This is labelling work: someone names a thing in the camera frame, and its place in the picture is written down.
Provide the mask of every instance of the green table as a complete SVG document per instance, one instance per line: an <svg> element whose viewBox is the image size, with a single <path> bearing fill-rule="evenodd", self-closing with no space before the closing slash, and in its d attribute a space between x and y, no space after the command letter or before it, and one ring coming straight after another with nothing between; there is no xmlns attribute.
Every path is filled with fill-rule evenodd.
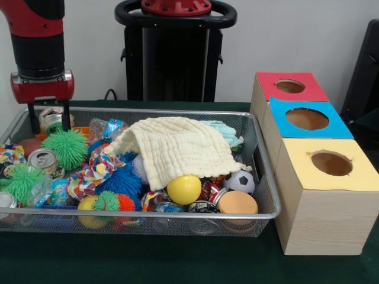
<svg viewBox="0 0 379 284"><path fill-rule="evenodd" d="M75 101L72 106L248 111L249 104ZM0 233L0 283L379 283L379 224L361 256L284 256L259 238Z"/></svg>

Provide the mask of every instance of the hole in box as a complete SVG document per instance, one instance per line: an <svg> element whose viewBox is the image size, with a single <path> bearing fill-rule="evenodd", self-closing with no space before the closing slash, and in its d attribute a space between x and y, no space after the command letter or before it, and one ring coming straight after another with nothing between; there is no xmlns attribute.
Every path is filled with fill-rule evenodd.
<svg viewBox="0 0 379 284"><path fill-rule="evenodd" d="M306 88L302 83L290 79L279 80L275 86L285 93L301 93Z"/></svg>
<svg viewBox="0 0 379 284"><path fill-rule="evenodd" d="M322 112L310 108L294 108L285 114L286 119L298 128L318 130L329 125L329 119Z"/></svg>
<svg viewBox="0 0 379 284"><path fill-rule="evenodd" d="M353 170L351 161L337 152L318 151L312 154L312 163L316 168L332 176L345 176Z"/></svg>

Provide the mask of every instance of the red robot arm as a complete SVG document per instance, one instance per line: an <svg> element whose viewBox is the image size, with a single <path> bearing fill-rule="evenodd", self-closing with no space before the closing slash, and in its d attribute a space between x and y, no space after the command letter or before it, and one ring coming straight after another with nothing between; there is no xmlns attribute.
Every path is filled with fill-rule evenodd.
<svg viewBox="0 0 379 284"><path fill-rule="evenodd" d="M18 68L11 75L12 90L19 104L28 104L33 132L40 131L34 113L39 98L63 102L63 128L68 130L74 79L65 70L64 0L0 0L0 11L9 24Z"/></svg>

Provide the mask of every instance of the cream towel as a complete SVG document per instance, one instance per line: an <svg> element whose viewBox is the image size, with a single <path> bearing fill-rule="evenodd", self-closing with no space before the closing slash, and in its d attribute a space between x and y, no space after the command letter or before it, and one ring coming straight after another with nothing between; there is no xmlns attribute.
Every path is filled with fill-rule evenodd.
<svg viewBox="0 0 379 284"><path fill-rule="evenodd" d="M233 159L229 144L217 130L183 117L140 120L105 148L108 154L128 151L142 155L152 191L183 175L217 177L251 170Z"/></svg>

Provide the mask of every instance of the wire basket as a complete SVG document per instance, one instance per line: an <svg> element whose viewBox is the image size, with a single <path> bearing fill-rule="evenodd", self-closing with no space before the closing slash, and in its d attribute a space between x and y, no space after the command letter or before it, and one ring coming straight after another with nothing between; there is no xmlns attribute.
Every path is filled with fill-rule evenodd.
<svg viewBox="0 0 379 284"><path fill-rule="evenodd" d="M37 112L44 107L37 107ZM243 136L235 160L252 166L257 187L253 197L258 214L201 214L165 212L109 212L72 209L0 208L0 231L39 233L94 233L141 235L213 235L257 237L268 221L280 213L277 187L269 166L257 119L245 112L164 111L148 109L71 108L76 127L87 127L93 118L123 120L126 124L146 118L180 116L195 120L223 121ZM1 137L1 143L19 143L34 137L27 109L21 111ZM89 221L85 227L80 220Z"/></svg>

